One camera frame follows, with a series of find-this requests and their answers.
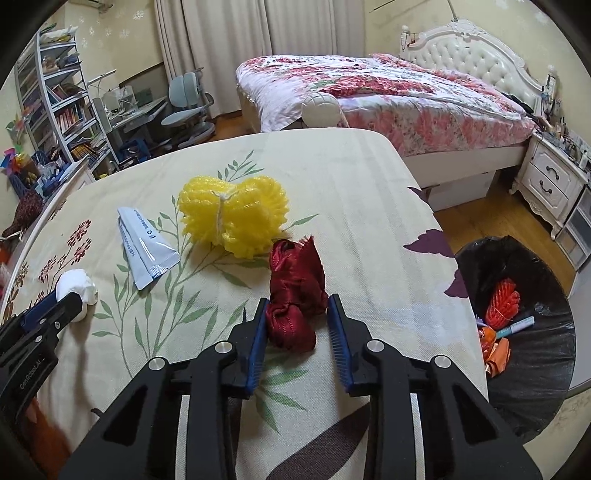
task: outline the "air conditioner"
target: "air conditioner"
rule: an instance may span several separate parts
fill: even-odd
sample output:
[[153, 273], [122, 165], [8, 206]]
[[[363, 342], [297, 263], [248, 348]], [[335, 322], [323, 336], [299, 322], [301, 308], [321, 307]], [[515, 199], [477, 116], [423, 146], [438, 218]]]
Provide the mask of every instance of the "air conditioner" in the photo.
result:
[[84, 5], [85, 7], [96, 8], [99, 13], [105, 13], [109, 8], [113, 6], [109, 0], [70, 0], [71, 4]]

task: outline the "blue office chair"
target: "blue office chair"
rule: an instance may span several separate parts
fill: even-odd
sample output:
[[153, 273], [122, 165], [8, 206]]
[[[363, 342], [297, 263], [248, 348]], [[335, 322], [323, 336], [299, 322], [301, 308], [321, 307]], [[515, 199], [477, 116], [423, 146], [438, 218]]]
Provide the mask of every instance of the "blue office chair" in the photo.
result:
[[213, 97], [203, 91], [199, 80], [201, 71], [188, 72], [179, 75], [168, 87], [170, 103], [176, 108], [181, 108], [162, 120], [164, 127], [187, 128], [176, 137], [170, 139], [171, 147], [186, 148], [205, 142], [215, 135], [216, 127], [213, 123], [207, 122], [208, 109], [214, 103]]

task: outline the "metal screw head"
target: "metal screw head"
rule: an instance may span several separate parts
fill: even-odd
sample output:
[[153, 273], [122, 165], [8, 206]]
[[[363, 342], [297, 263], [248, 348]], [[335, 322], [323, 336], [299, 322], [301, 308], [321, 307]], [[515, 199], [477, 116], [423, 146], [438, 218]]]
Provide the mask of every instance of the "metal screw head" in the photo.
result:
[[372, 352], [381, 352], [384, 350], [384, 343], [379, 340], [370, 340], [368, 342], [368, 350]]
[[232, 344], [230, 342], [219, 342], [216, 344], [217, 353], [228, 353], [232, 351]]
[[452, 365], [452, 361], [445, 355], [437, 355], [435, 357], [435, 365], [439, 368], [449, 368]]
[[164, 368], [164, 365], [166, 365], [164, 358], [161, 358], [159, 356], [157, 356], [156, 358], [153, 358], [148, 363], [148, 367], [150, 370], [162, 370]]

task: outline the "blue marker pen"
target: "blue marker pen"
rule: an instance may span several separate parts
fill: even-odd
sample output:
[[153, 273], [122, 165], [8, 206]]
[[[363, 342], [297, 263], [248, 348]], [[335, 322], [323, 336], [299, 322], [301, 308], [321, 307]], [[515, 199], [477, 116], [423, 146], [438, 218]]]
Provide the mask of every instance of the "blue marker pen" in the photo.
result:
[[507, 337], [512, 333], [517, 333], [526, 329], [527, 327], [531, 327], [534, 324], [533, 316], [527, 317], [526, 319], [520, 320], [519, 322], [515, 322], [513, 325], [509, 325], [496, 333], [496, 339], [500, 340], [501, 338]]

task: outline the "purple butterfly pattern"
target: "purple butterfly pattern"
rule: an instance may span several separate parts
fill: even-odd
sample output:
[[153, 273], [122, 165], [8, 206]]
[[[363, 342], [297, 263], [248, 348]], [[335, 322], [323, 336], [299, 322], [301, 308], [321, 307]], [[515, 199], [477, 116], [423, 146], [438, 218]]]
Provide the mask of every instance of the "purple butterfly pattern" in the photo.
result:
[[449, 288], [443, 292], [448, 297], [458, 297], [460, 299], [468, 298], [468, 291], [466, 290], [466, 284], [462, 278], [462, 273], [458, 268], [453, 275], [453, 282], [449, 285]]
[[421, 233], [413, 243], [404, 245], [404, 248], [421, 254], [441, 254], [447, 258], [454, 258], [452, 249], [441, 230], [427, 230]]
[[429, 202], [427, 201], [427, 193], [422, 191], [421, 189], [418, 189], [416, 187], [407, 187], [411, 192], [414, 192], [417, 194], [417, 196], [424, 201], [427, 205], [429, 205]]

